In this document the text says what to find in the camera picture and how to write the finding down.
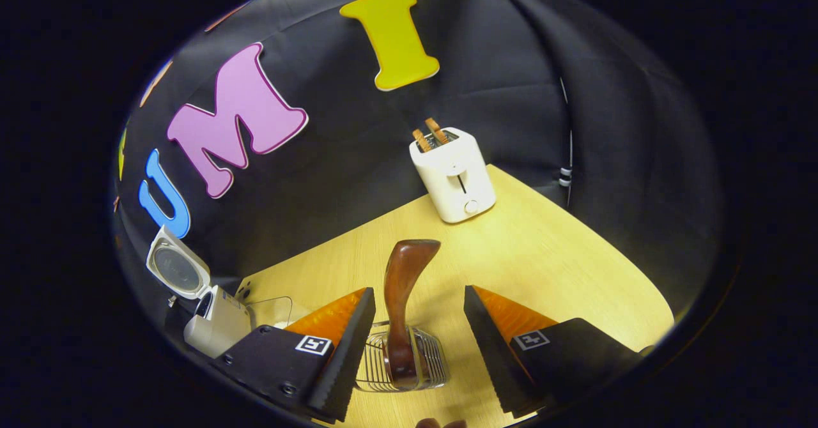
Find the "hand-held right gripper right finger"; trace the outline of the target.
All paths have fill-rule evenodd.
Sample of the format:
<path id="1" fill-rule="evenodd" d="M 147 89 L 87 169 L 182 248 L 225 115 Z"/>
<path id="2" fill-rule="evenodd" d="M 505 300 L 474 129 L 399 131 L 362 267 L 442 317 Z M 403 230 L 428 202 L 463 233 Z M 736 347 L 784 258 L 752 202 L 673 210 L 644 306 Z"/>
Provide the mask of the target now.
<path id="1" fill-rule="evenodd" d="M 652 350 L 581 317 L 556 321 L 490 289 L 465 286 L 464 313 L 504 413 L 563 409 L 601 392 Z"/>

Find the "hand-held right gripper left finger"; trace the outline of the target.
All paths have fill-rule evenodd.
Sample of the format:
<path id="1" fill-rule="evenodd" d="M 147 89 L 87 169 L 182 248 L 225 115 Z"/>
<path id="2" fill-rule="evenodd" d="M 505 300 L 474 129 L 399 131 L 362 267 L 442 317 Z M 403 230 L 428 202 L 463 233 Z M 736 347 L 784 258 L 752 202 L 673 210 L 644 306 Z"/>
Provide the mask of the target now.
<path id="1" fill-rule="evenodd" d="M 344 422 L 376 312 L 371 286 L 353 292 L 339 334 L 258 326 L 211 367 L 250 394 L 304 418 Z"/>

